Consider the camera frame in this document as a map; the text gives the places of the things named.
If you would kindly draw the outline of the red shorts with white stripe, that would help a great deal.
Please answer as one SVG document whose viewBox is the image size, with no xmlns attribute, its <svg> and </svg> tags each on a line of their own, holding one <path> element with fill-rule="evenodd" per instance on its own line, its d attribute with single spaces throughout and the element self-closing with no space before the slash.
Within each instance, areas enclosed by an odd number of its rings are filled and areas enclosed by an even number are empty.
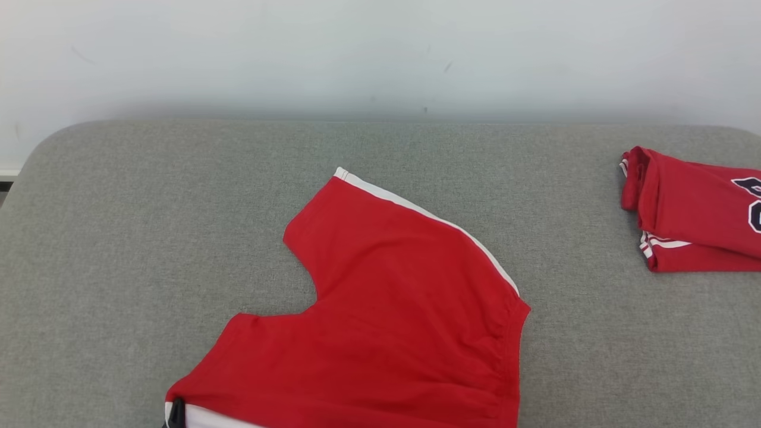
<svg viewBox="0 0 761 428">
<path fill-rule="evenodd" d="M 530 307 L 479 240 L 338 168 L 283 241 L 315 303 L 232 317 L 166 393 L 187 428 L 517 428 Z"/>
</svg>

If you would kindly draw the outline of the red basketball jersey with number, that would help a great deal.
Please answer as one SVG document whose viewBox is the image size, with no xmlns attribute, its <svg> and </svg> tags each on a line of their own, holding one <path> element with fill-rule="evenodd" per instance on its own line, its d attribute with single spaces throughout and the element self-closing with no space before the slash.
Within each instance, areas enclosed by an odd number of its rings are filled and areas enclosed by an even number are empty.
<svg viewBox="0 0 761 428">
<path fill-rule="evenodd" d="M 685 162 L 636 146 L 619 164 L 652 272 L 761 272 L 761 170 Z"/>
</svg>

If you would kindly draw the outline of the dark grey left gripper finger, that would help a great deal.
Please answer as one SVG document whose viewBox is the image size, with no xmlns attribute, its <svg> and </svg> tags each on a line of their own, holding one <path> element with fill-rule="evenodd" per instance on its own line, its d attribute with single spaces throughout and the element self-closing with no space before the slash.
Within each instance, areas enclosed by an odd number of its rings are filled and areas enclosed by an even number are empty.
<svg viewBox="0 0 761 428">
<path fill-rule="evenodd" d="M 185 401 L 176 396 L 172 402 L 165 403 L 164 421 L 161 428 L 187 428 Z"/>
</svg>

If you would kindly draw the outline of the grey fabric sofa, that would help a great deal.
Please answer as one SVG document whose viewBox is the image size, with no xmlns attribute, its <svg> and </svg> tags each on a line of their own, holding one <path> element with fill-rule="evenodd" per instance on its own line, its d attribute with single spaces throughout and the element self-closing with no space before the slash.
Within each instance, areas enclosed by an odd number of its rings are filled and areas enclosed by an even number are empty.
<svg viewBox="0 0 761 428">
<path fill-rule="evenodd" d="M 285 226 L 343 167 L 470 231 L 531 307 L 520 428 L 761 428 L 761 273 L 652 273 L 621 154 L 761 169 L 687 125 L 73 125 L 0 207 L 0 428 L 159 428 L 239 312 L 315 301 Z"/>
</svg>

